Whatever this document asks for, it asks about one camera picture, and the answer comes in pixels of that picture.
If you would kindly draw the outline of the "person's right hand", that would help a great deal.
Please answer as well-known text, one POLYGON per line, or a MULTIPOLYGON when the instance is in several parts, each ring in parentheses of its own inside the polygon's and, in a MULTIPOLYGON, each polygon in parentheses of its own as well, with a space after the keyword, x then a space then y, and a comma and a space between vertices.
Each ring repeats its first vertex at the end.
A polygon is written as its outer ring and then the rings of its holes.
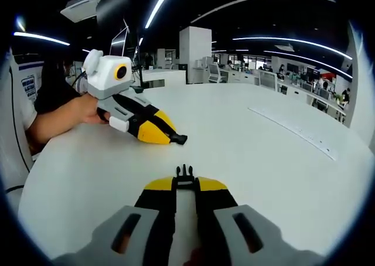
POLYGON ((183 263, 183 266, 202 266, 204 264, 204 251, 201 247, 195 248, 190 258, 183 263))

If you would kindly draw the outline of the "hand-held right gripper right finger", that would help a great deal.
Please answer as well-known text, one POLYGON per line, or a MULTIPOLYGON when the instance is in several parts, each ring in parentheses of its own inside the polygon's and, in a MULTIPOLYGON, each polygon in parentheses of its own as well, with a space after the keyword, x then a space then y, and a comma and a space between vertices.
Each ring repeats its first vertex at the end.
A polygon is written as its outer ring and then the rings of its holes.
POLYGON ((297 250, 280 228, 252 207, 239 205, 218 180, 195 180, 197 229, 203 265, 321 265, 323 257, 297 250))

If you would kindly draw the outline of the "person's left hand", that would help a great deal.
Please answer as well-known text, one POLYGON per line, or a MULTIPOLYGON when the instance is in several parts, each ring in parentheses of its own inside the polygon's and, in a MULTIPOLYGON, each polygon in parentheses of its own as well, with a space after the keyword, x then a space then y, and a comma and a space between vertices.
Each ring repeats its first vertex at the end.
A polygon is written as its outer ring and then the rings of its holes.
POLYGON ((90 94, 84 94, 74 99, 74 105, 77 109, 77 115, 80 122, 87 124, 106 124, 109 123, 110 113, 103 111, 98 114, 98 100, 90 94))

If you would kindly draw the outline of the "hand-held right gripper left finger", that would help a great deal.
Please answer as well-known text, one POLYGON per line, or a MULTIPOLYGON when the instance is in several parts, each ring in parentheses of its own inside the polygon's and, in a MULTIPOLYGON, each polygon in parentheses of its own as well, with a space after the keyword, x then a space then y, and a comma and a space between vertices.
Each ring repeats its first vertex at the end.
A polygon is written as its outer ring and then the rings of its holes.
POLYGON ((176 214, 176 178, 147 184, 134 206, 124 206, 75 253, 54 265, 168 265, 176 214))

